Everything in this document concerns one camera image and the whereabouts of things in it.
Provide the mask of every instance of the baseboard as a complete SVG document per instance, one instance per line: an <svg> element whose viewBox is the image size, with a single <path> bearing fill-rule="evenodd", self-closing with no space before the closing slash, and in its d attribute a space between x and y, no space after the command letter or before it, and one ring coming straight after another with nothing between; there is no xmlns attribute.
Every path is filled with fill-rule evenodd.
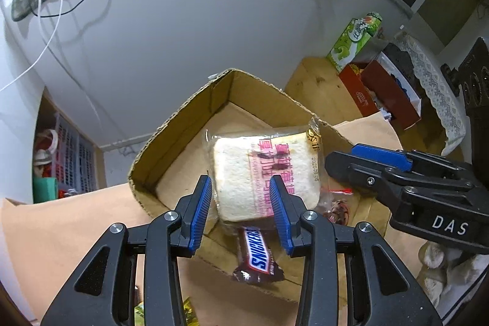
<svg viewBox="0 0 489 326"><path fill-rule="evenodd" d="M123 148L128 145L143 143L144 141L148 141L152 135L153 133L143 134L142 136L133 137L127 140L121 140L114 144L101 145L99 148L103 152L112 151L113 149Z"/></svg>

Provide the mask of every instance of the red item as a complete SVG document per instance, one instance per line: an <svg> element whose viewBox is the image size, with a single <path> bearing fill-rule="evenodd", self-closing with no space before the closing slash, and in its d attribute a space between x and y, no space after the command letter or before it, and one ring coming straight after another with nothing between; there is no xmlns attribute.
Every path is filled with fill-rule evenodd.
<svg viewBox="0 0 489 326"><path fill-rule="evenodd" d="M350 93L362 116L370 116L378 112L378 108L375 102L373 102L367 88L362 83L360 76L351 68L350 64L343 68L338 74L338 77Z"/></svg>
<svg viewBox="0 0 489 326"><path fill-rule="evenodd" d="M375 92L402 129L421 120L409 97L377 61L370 62L360 76L365 86Z"/></svg>

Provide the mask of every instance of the white lettering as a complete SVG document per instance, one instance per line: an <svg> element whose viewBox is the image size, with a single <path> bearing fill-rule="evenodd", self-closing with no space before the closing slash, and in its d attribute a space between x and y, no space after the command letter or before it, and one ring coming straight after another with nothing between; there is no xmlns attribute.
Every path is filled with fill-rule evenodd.
<svg viewBox="0 0 489 326"><path fill-rule="evenodd" d="M469 226L469 223L462 223L460 226L460 231L458 231L457 233L459 235L465 235L465 232L466 232L465 227L468 227L468 226Z"/></svg>
<svg viewBox="0 0 489 326"><path fill-rule="evenodd" d="M445 232L449 230L451 233L453 233L454 226L455 226L455 220L451 220L450 224L448 224L447 227L445 228Z"/></svg>
<svg viewBox="0 0 489 326"><path fill-rule="evenodd" d="M437 215L435 222L433 223L432 227L438 229L442 226L442 224L443 224L443 217L440 215Z"/></svg>

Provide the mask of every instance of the white lace cloth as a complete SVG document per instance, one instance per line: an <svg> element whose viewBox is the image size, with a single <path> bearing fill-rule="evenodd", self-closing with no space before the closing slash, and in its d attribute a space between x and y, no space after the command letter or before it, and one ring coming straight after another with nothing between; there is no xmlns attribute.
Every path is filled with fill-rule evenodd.
<svg viewBox="0 0 489 326"><path fill-rule="evenodd" d="M431 51L406 32L398 35L393 43L411 56L414 75L420 80L447 134L448 140L442 151L442 155L447 156L461 143L466 133L455 95L439 70L436 56Z"/></svg>

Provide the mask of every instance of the bread slice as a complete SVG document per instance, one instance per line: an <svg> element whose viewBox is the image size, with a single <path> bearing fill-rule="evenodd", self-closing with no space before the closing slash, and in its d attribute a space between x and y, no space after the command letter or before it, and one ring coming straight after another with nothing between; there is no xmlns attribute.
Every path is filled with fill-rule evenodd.
<svg viewBox="0 0 489 326"><path fill-rule="evenodd" d="M308 209L319 202L318 153L305 132L272 139L218 138L213 158L216 202L222 221L272 216L268 184L275 174L282 175L289 193L300 196Z"/></svg>

